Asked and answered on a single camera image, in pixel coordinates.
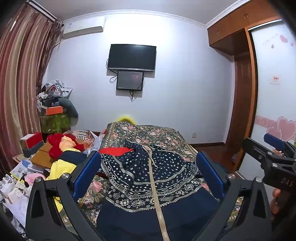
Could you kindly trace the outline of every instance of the bed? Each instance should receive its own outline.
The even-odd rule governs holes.
[[[193,162],[196,158],[197,151],[174,129],[159,126],[133,125],[126,122],[112,122],[108,124],[100,149],[106,147],[122,147],[125,140],[161,146],[166,150],[179,153],[184,161]],[[95,226],[97,216],[109,188],[108,179],[102,176],[94,177],[87,193],[78,201],[86,216]],[[204,180],[202,180],[201,185],[210,192]],[[242,198],[238,198],[233,212],[229,217],[229,223],[235,220],[241,204]],[[60,212],[60,215],[66,228],[75,233],[64,210]]]

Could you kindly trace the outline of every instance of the striped curtain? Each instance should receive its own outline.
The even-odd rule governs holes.
[[[24,4],[0,39],[0,171],[16,165],[19,139],[40,131],[36,95],[61,21],[53,23]]]

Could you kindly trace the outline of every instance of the sliding door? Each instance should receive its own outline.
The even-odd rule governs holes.
[[[251,138],[264,142],[265,133],[294,143],[296,138],[296,38],[283,22],[251,30],[258,65],[258,102]],[[260,163],[245,155],[239,173],[246,179],[263,177]],[[269,200],[272,187],[266,187]]]

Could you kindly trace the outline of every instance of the metal screw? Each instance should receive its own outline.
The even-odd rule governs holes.
[[[262,178],[256,177],[256,182],[261,183],[262,182]]]
[[[37,182],[37,183],[38,183],[38,182],[41,182],[41,180],[42,180],[42,177],[36,177],[36,178],[35,178],[35,182]]]
[[[232,173],[231,173],[231,174],[228,174],[227,177],[228,177],[229,179],[235,179],[235,175],[232,174]]]
[[[62,179],[67,179],[69,178],[70,174],[69,173],[63,173],[62,174]]]

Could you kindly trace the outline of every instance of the beige belt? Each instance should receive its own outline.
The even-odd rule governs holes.
[[[163,213],[161,211],[161,207],[160,207],[160,204],[159,204],[159,199],[158,199],[158,195],[157,195],[157,191],[156,191],[156,187],[155,187],[155,183],[154,183],[154,178],[153,178],[152,162],[153,162],[154,166],[156,166],[156,165],[155,165],[154,160],[152,159],[152,148],[150,146],[145,145],[145,144],[142,144],[142,147],[149,154],[149,160],[148,160],[148,163],[149,163],[149,177],[150,177],[151,189],[152,189],[152,193],[153,193],[153,200],[154,200],[154,204],[155,204],[155,210],[156,210],[156,214],[157,214],[161,234],[163,236],[163,241],[170,241],[170,238],[168,236],[168,232],[166,230],[165,220],[164,220],[164,217],[163,217]]]

